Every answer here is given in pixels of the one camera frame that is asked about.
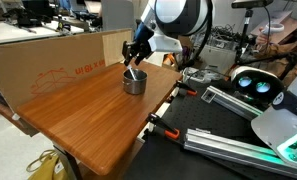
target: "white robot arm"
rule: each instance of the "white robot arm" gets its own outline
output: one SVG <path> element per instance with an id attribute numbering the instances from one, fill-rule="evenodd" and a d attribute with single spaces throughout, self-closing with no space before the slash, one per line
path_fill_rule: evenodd
<path id="1" fill-rule="evenodd" d="M 154 51 L 182 52 L 178 36 L 211 29 L 213 9 L 211 0 L 149 0 L 134 41 L 124 42 L 125 65 L 133 58 L 138 65 Z"/>

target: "person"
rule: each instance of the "person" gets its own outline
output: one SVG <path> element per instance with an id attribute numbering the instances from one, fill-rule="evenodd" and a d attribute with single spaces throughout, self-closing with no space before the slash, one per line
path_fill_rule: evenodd
<path id="1" fill-rule="evenodd" d="M 283 45 L 272 44 L 268 41 L 268 36 L 261 33 L 256 38 L 255 49 L 258 51 L 258 53 L 255 54 L 255 58 L 258 58 L 258 59 L 266 58 L 279 53 L 297 52 L 297 41 L 294 43 L 283 44 Z M 262 70 L 271 72 L 276 76 L 280 76 L 283 73 L 287 64 L 288 64 L 288 61 L 286 60 L 286 58 L 283 58 L 283 59 L 270 61 L 268 63 L 260 63 L 260 66 L 258 69 L 262 69 Z M 297 64 L 284 78 L 283 80 L 284 85 L 289 86 L 296 77 L 297 77 Z"/>

